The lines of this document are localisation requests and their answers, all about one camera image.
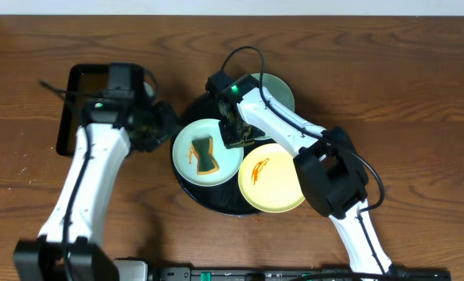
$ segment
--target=black tray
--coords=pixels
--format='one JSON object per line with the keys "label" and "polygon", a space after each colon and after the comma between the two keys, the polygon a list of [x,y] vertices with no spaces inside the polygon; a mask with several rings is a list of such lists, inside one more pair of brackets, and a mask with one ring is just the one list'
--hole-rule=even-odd
{"label": "black tray", "polygon": [[[220,118],[216,103],[209,94],[204,94],[196,100],[181,117],[184,126],[194,121],[208,118]],[[174,136],[171,139],[171,166],[173,167],[173,172],[178,183],[192,199],[201,206],[224,215],[254,215],[261,212],[257,208],[251,206],[242,196],[237,182],[238,173],[227,182],[214,187],[200,187],[186,181],[186,179],[178,173],[173,163],[173,144],[176,138],[177,136]],[[257,140],[254,144],[244,147],[244,156],[261,145],[271,143],[273,143],[273,140]]]}

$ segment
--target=brown wooden surface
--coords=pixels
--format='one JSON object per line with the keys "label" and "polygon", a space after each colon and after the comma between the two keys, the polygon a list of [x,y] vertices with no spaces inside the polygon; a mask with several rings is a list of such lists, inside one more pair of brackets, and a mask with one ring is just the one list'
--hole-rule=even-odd
{"label": "brown wooden surface", "polygon": [[[447,267],[464,280],[464,18],[0,16],[0,280],[34,238],[71,160],[55,153],[61,102],[77,63],[147,66],[182,112],[234,48],[258,45],[266,72],[292,88],[296,111],[348,130],[387,188],[372,212],[392,261]],[[257,72],[253,53],[229,70]],[[169,144],[135,153],[118,175],[105,225],[110,257],[159,265],[320,267],[348,264],[329,219],[304,203],[234,218],[192,201],[174,179]],[[376,184],[368,187],[377,199]]]}

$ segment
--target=white wall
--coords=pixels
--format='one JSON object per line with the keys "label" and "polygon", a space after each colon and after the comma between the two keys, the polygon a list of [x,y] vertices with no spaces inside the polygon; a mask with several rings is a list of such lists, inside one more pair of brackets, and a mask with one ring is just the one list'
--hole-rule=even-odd
{"label": "white wall", "polygon": [[1,14],[464,16],[464,0],[0,0]]}

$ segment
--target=sponge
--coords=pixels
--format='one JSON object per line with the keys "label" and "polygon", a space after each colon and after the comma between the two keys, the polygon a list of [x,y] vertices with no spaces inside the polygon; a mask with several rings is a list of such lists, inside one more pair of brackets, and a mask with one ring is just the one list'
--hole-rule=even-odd
{"label": "sponge", "polygon": [[213,158],[213,139],[211,137],[193,140],[192,151],[198,159],[198,175],[208,175],[220,168]]}

